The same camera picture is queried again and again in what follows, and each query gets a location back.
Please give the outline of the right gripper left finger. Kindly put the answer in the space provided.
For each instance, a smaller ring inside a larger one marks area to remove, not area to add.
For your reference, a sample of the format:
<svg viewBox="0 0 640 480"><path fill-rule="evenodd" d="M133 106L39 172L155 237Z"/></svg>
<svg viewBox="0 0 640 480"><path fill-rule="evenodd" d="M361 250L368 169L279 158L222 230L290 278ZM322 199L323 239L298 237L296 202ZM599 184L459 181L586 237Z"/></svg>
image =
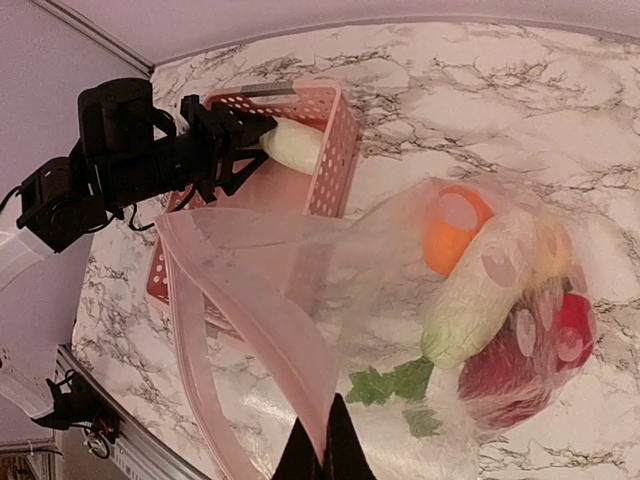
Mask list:
<svg viewBox="0 0 640 480"><path fill-rule="evenodd" d="M299 420L296 420L272 480L321 480L323 468Z"/></svg>

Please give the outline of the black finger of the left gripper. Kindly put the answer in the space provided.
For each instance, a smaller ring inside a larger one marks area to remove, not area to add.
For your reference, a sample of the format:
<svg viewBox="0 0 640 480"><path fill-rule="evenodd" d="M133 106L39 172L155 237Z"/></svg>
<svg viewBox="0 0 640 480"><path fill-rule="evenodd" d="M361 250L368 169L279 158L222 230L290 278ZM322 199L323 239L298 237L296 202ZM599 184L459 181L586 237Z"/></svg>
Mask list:
<svg viewBox="0 0 640 480"><path fill-rule="evenodd" d="M213 190L220 188L230 197L268 160L268 155L261 149L240 149L217 153L212 160Z"/></svg>
<svg viewBox="0 0 640 480"><path fill-rule="evenodd" d="M257 144L261 136L276 127L277 121L270 116L242 110L228 110L224 114L223 128L236 145Z"/></svg>

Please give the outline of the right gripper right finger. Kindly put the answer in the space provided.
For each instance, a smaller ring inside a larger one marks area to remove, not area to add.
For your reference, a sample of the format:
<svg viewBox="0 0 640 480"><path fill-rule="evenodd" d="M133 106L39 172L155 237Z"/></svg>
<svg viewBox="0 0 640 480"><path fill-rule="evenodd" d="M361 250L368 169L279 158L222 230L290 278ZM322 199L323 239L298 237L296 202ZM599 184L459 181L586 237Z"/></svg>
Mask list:
<svg viewBox="0 0 640 480"><path fill-rule="evenodd" d="M327 426L324 478L329 480L376 480L359 442L345 401L336 394Z"/></svg>

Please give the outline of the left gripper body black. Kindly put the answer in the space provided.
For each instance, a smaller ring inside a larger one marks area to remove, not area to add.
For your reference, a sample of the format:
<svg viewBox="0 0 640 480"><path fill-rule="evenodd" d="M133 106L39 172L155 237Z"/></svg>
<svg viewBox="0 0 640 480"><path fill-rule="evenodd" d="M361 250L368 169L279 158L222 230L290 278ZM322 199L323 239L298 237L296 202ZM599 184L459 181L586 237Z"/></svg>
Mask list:
<svg viewBox="0 0 640 480"><path fill-rule="evenodd" d="M171 115L154 107L146 96L129 98L124 111L128 126L138 128L129 135L130 156L124 163L126 205L214 181L215 148L225 131L197 95L181 100L180 114L188 124L183 134L177 132Z"/></svg>

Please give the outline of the white cabbage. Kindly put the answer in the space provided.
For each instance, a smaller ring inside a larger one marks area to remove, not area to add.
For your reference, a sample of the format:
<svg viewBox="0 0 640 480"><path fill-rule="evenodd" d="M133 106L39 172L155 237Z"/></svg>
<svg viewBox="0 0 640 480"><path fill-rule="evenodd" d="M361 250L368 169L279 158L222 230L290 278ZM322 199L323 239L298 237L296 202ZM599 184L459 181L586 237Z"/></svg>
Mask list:
<svg viewBox="0 0 640 480"><path fill-rule="evenodd" d="M277 163L296 172L312 175L321 152L324 133L284 117L277 127L261 136L259 145Z"/></svg>
<svg viewBox="0 0 640 480"><path fill-rule="evenodd" d="M521 402L523 388L496 387L498 368L491 367L483 379L472 364L525 293L536 224L536 217L523 210L489 219L427 298L415 289L428 279L424 269L410 280L396 268L408 257L408 248L391 260L345 274L337 288L348 300L340 344L349 356L351 389L345 401L359 434L428 438L508 428L500 418ZM401 300L411 302L410 316L422 326L421 337L411 339L419 343L421 355L380 372L356 355L371 353L365 341L379 346L384 338L373 331L374 310L390 304L398 314Z"/></svg>

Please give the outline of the clear zip top bag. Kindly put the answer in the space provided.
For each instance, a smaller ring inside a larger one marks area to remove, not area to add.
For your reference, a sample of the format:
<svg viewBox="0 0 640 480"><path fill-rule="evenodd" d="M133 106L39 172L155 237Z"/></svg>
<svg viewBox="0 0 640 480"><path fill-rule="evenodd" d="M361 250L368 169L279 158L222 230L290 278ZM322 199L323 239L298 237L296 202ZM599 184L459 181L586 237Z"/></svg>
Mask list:
<svg viewBox="0 0 640 480"><path fill-rule="evenodd" d="M408 248L397 270L410 280L426 271L427 281L415 287L422 298L438 290L448 276L427 266L423 240L438 193L452 185L478 193L493 217L523 210L537 222L557 218L571 237L569 273L539 286L532 286L530 277L505 322L515 324L520 350L530 356L537 328L555 334L565 294L590 299L573 225L521 186L430 178L354 221L219 207L158 219L182 382L224 478L272 479L296 420L324 473L331 406L336 394L345 401L351 389L349 356L340 344L348 300L338 292L339 283L347 272L371 268ZM320 267L312 274L317 275L312 312L271 281L276 273L267 273L267 267L279 271L276 264L293 254L307 254L312 260L306 265ZM374 310L373 331L384 338L379 346L365 341L371 353L356 355L380 372L421 355L411 339L421 337L422 326L410 316L411 302L399 304L398 314L390 304ZM485 435L362 436L349 415L376 479L474 479L481 444L513 428Z"/></svg>

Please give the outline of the dark purple pepper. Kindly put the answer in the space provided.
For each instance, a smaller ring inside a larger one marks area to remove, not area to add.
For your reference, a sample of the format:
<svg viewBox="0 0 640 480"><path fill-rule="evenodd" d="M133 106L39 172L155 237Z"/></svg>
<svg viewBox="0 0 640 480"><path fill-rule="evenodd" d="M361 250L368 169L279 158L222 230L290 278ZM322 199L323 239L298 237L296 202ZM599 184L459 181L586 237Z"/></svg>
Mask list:
<svg viewBox="0 0 640 480"><path fill-rule="evenodd" d="M480 353L465 362L457 393L478 428L506 430L547 407L555 390L554 340L552 331L537 328L534 351L525 356L515 324L509 321Z"/></svg>

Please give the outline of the orange pepper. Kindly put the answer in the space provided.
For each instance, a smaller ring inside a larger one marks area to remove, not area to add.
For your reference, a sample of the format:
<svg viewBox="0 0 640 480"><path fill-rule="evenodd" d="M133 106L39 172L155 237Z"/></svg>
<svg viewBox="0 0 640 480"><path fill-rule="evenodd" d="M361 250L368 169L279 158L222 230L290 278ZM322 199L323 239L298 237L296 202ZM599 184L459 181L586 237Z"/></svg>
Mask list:
<svg viewBox="0 0 640 480"><path fill-rule="evenodd" d="M449 276L471 241L492 217L492 210L474 190L459 185L441 190L423 240L427 266Z"/></svg>

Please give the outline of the red pepper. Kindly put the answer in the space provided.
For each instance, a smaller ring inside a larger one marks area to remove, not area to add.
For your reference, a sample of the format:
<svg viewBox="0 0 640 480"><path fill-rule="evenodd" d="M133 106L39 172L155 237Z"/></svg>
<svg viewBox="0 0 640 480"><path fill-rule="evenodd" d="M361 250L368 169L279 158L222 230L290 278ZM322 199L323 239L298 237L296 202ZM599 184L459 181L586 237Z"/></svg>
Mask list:
<svg viewBox="0 0 640 480"><path fill-rule="evenodd" d="M565 294L554 326L556 370L582 367L594 347L595 319L589 300L578 294Z"/></svg>

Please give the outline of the yellow pepper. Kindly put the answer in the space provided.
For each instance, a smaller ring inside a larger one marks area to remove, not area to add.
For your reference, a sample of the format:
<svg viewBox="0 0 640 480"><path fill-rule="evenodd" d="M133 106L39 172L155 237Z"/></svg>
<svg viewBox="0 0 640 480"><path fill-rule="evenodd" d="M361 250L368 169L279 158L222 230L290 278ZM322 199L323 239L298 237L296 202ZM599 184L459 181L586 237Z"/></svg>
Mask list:
<svg viewBox="0 0 640 480"><path fill-rule="evenodd" d="M543 217L536 224L535 261L530 284L539 286L555 277L566 276L573 263L573 243L557 218Z"/></svg>

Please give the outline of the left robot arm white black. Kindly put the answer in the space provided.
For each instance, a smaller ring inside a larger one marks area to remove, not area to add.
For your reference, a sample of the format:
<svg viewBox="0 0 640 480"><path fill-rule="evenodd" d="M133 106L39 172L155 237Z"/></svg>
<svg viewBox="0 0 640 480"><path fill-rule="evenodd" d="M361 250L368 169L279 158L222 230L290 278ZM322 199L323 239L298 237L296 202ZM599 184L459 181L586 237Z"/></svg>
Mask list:
<svg viewBox="0 0 640 480"><path fill-rule="evenodd" d="M259 138L277 123L198 96L183 99L188 129L180 134L171 115L140 100L97 102L81 115L82 132L70 154L48 161L7 195L19 205L4 219L1 284L34 263L96 233L127 207L172 191L205 203L215 191L234 195L267 160Z"/></svg>

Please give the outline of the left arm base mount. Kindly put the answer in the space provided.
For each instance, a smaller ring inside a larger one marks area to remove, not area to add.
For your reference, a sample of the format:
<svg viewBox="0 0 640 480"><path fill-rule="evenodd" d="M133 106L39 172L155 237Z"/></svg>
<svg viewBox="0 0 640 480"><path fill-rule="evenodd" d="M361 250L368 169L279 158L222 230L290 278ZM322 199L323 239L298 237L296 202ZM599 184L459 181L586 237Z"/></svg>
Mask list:
<svg viewBox="0 0 640 480"><path fill-rule="evenodd" d="M57 431L81 429L89 453L101 460L109 459L120 435L121 416L116 410L74 369L67 370L61 381L47 378L46 385L50 409L46 414L32 416L32 421Z"/></svg>

